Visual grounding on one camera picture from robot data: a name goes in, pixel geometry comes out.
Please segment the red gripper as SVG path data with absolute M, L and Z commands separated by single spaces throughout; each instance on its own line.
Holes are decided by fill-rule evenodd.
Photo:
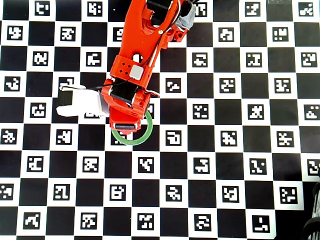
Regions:
M 109 106 L 110 127 L 113 130 L 136 132 L 141 129 L 141 120 L 145 118 L 151 97 L 159 96 L 150 88 L 153 81 L 153 78 L 149 78 L 143 85 L 132 79 L 107 78 L 104 81 L 101 94 Z

